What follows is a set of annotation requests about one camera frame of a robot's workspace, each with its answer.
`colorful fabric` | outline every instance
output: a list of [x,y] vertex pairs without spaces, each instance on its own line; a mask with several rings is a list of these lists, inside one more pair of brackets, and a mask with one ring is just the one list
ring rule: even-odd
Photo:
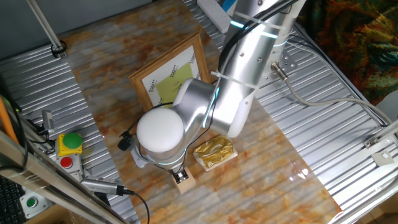
[[308,0],[300,19],[372,104],[398,90],[397,0]]

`gold foil wrapper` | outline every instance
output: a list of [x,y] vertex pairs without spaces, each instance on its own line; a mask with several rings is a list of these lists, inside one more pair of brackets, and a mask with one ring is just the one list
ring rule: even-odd
[[231,140],[226,136],[218,136],[197,147],[193,154],[197,160],[200,159],[203,162],[206,168],[210,168],[223,162],[234,152],[235,149]]

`green button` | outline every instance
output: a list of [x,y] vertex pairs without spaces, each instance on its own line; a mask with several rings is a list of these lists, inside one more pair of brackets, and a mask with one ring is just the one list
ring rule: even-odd
[[32,197],[32,198],[28,199],[28,201],[26,202],[26,205],[29,208],[32,208],[32,207],[36,206],[37,205],[37,199],[35,197]]
[[77,149],[81,146],[81,137],[77,133],[68,133],[63,137],[63,144],[70,149]]

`picture frame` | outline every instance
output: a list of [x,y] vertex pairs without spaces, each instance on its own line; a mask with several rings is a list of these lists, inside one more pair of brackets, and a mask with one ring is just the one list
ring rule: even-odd
[[145,112],[161,103],[173,101],[188,78],[210,82],[198,32],[129,76]]

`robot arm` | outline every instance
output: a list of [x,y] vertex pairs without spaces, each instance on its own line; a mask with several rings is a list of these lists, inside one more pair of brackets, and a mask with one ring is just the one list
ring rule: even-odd
[[[281,60],[304,2],[238,1],[220,56],[222,75],[217,85],[189,79],[182,85],[170,109],[150,110],[140,119],[137,138],[150,162],[169,170],[179,183],[187,178],[183,168],[184,155],[201,128],[211,128],[230,138],[239,135],[261,74],[263,71],[271,73],[271,64]],[[272,14],[276,6],[284,8]],[[269,15],[265,25],[251,22],[256,21],[254,16],[264,12]],[[243,36],[245,29],[250,31]]]

